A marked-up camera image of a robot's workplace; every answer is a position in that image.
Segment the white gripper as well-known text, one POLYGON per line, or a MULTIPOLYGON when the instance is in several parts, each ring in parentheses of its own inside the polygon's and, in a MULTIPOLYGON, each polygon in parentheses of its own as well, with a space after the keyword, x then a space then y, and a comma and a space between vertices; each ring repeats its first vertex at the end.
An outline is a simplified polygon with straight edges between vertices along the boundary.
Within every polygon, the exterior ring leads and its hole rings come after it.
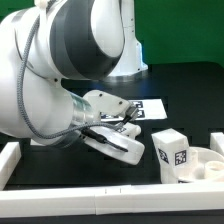
MULTIPOLYGON (((91 105, 94 112, 97 112, 98 115, 109 114, 109 115, 123 115, 127 113, 129 116, 125 116, 122 121, 119 121, 115 127, 118 128, 118 124, 125 125, 126 123, 131 123, 134 114, 137 112, 137 108, 130 106, 130 109, 126 110, 126 107, 129 106, 129 101, 123 98, 120 98, 115 95, 108 94, 103 91, 93 90, 84 95, 84 99, 91 105), (118 103, 124 101, 124 106, 121 106, 121 109, 118 109, 118 103)), ((98 150, 99 152, 115 158, 117 160, 123 161, 128 164, 136 165, 139 163, 145 146, 122 134, 113 134, 109 139, 106 139, 104 136, 100 136, 96 133, 90 132, 87 133, 92 138, 87 138, 85 143, 92 148, 98 150)))

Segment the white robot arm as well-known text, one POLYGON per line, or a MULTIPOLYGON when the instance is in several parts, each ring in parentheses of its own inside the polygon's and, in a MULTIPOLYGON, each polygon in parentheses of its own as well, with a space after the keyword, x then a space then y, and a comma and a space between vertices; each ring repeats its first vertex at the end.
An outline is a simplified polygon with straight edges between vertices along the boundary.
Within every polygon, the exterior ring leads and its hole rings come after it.
POLYGON ((0 23, 0 133, 67 147, 77 141, 137 164, 136 107, 99 90, 79 97, 62 80, 133 81, 147 72, 134 0, 34 0, 0 23))

